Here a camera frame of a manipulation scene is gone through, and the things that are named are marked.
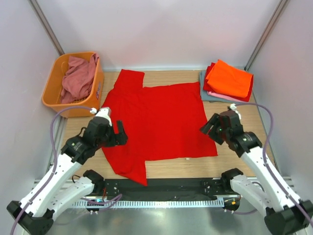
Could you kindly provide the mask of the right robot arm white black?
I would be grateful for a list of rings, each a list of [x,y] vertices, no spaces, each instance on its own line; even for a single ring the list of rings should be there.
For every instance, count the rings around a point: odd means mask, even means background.
[[[220,187],[224,193],[236,192],[245,197],[263,216],[271,234],[291,235],[312,224],[312,202],[302,200],[286,183],[268,158],[265,146],[258,137],[244,131],[241,115],[236,109],[214,114],[201,132],[217,144],[226,143],[255,173],[262,189],[236,168],[221,175]]]

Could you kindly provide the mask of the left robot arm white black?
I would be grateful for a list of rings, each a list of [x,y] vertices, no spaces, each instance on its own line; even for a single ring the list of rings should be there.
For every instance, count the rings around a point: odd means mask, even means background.
[[[56,162],[42,180],[21,201],[11,201],[7,211],[30,235],[45,235],[56,218],[74,202],[90,194],[98,196],[104,189],[104,178],[87,170],[71,187],[60,188],[75,171],[102,147],[125,145],[128,137],[123,122],[116,122],[118,133],[107,118],[94,117],[78,135],[68,139]]]

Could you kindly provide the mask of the red t shirt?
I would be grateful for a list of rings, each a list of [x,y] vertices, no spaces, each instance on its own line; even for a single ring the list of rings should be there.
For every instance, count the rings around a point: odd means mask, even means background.
[[[128,136],[125,145],[102,149],[114,173],[146,186],[147,161],[217,156],[200,131],[207,118],[199,82],[145,87],[143,81],[143,72],[122,70],[103,103]]]

